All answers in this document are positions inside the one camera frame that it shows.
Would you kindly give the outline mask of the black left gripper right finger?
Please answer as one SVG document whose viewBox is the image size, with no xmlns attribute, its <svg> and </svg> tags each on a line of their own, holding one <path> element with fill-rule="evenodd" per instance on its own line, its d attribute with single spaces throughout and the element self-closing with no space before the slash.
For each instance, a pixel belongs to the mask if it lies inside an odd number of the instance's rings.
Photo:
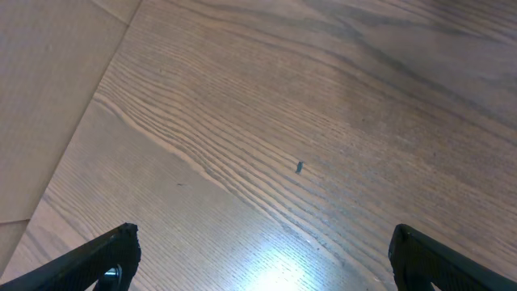
<svg viewBox="0 0 517 291">
<path fill-rule="evenodd" d="M 389 261 L 399 291 L 516 290 L 514 281 L 406 224 L 394 229 Z"/>
</svg>

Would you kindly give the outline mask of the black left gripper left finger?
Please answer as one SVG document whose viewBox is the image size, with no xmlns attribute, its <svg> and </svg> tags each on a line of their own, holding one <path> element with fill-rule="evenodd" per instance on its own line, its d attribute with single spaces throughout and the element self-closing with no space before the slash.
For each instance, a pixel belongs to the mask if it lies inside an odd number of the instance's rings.
<svg viewBox="0 0 517 291">
<path fill-rule="evenodd" d="M 1 285 L 2 291 L 127 291 L 141 261 L 137 225 L 124 223 Z"/>
</svg>

